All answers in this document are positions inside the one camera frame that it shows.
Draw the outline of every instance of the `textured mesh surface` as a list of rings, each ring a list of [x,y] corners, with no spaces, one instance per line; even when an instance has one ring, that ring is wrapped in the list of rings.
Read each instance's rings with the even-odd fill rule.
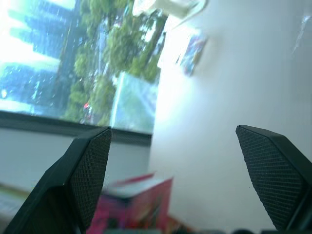
[[[254,189],[275,227],[285,229],[304,191],[302,177],[269,138],[242,128],[236,134]]]
[[[90,141],[70,179],[78,212],[85,228],[91,223],[103,187],[110,138],[111,133],[107,131]]]

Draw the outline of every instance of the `pink box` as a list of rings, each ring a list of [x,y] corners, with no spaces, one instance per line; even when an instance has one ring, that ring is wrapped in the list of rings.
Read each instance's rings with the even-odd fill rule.
[[[100,196],[87,234],[106,229],[165,230],[173,179],[154,174],[119,181]]]

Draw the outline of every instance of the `glass pane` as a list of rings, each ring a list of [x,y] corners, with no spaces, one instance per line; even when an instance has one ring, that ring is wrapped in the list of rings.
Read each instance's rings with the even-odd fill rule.
[[[0,6],[0,109],[151,133],[167,17],[134,0]]]

